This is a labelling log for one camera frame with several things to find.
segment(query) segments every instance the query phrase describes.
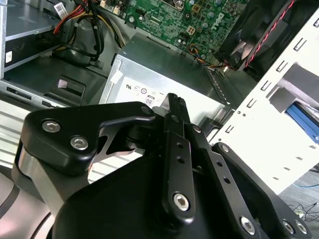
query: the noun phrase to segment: barcode sticker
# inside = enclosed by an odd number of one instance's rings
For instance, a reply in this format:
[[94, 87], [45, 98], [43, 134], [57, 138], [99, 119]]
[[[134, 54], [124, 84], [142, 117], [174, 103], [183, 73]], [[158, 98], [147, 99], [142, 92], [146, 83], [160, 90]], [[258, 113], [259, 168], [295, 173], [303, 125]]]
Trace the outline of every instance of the barcode sticker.
[[9, 51], [5, 54], [5, 62], [8, 63], [12, 61], [12, 51]]
[[66, 11], [63, 3], [61, 3], [61, 2], [54, 5], [54, 9], [59, 14], [59, 17], [61, 18], [61, 20], [64, 19], [68, 15], [68, 12]]

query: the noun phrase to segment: red wire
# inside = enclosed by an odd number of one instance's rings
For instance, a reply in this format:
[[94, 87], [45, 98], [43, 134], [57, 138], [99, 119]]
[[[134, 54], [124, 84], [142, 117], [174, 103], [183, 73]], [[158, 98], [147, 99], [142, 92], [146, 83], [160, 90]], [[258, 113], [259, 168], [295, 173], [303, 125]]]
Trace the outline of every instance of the red wire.
[[281, 19], [284, 18], [284, 16], [286, 15], [286, 13], [288, 12], [288, 10], [293, 6], [293, 4], [295, 3], [295, 0], [292, 0], [291, 3], [289, 4], [289, 6], [284, 10], [283, 14], [281, 14], [281, 16], [277, 19], [277, 21], [275, 21], [274, 25], [270, 28], [270, 30], [267, 32], [266, 36], [263, 38], [262, 42], [259, 43], [258, 47], [256, 48], [254, 54], [251, 56], [251, 58], [249, 60], [247, 60], [246, 62], [246, 66], [247, 67], [255, 58], [257, 52], [260, 50], [262, 44], [267, 40], [267, 38], [269, 37], [270, 33], [276, 28], [276, 26], [278, 25], [279, 21]]
[[71, 19], [72, 17], [75, 17], [81, 13], [84, 12], [84, 9], [82, 6], [77, 6], [69, 15], [67, 15], [65, 18], [63, 18], [59, 24], [56, 26], [55, 30], [53, 31], [53, 34], [57, 34], [60, 30], [61, 25], [66, 22], [68, 19]]

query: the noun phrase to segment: black mounting arm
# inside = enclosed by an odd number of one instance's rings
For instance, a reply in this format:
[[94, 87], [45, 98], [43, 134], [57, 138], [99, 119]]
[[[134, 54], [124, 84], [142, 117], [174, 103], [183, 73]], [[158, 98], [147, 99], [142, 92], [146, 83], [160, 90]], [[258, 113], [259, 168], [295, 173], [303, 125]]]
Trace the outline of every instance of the black mounting arm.
[[[310, 239], [305, 223], [231, 150], [208, 144], [185, 101], [30, 113], [16, 165], [56, 216], [54, 239]], [[91, 185], [93, 162], [145, 150]]]

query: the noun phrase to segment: silver screw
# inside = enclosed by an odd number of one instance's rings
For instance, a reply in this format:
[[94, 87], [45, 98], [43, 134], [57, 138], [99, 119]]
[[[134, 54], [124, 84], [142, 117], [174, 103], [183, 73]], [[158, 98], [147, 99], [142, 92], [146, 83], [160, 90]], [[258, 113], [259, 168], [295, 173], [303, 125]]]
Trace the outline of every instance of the silver screw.
[[189, 208], [189, 202], [187, 198], [181, 194], [181, 193], [176, 193], [173, 196], [173, 200], [175, 205], [181, 210], [181, 211], [187, 211]]
[[283, 224], [284, 224], [285, 228], [287, 229], [287, 231], [290, 232], [290, 234], [295, 233], [293, 227], [287, 221], [283, 220]]
[[251, 221], [246, 217], [240, 218], [241, 226], [245, 229], [246, 232], [248, 232], [250, 235], [254, 235], [256, 233], [254, 225], [251, 223]]
[[42, 123], [42, 128], [50, 133], [56, 133], [58, 131], [60, 131], [61, 126], [59, 125], [59, 123], [52, 121], [52, 120], [47, 120], [45, 122]]
[[133, 16], [130, 16], [130, 17], [129, 17], [129, 22], [130, 22], [130, 23], [135, 22], [135, 18], [134, 18]]
[[89, 146], [89, 142], [81, 136], [75, 136], [71, 138], [70, 143], [72, 147], [77, 150], [84, 150], [84, 149], [87, 149]]
[[228, 149], [225, 145], [222, 145], [221, 148], [222, 148], [226, 153], [229, 152], [229, 149]]
[[300, 231], [302, 231], [303, 234], [307, 234], [307, 229], [304, 227], [304, 225], [302, 225], [300, 222], [298, 222], [297, 220], [295, 220], [296, 225], [298, 227], [298, 229]]
[[200, 127], [193, 125], [193, 129], [197, 132], [197, 133], [201, 133], [201, 129]]

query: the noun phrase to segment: capacitor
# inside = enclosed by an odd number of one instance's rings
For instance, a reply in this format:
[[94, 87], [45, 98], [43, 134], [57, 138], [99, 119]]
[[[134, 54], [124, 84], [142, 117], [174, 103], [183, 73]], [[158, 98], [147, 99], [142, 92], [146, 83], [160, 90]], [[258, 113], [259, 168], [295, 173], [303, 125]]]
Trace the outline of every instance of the capacitor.
[[204, 22], [201, 26], [202, 26], [203, 28], [208, 28], [207, 22]]
[[209, 12], [209, 13], [207, 14], [207, 16], [208, 16], [209, 18], [214, 18], [214, 17], [215, 17], [215, 13], [213, 13], [213, 12], [211, 11], [211, 12]]

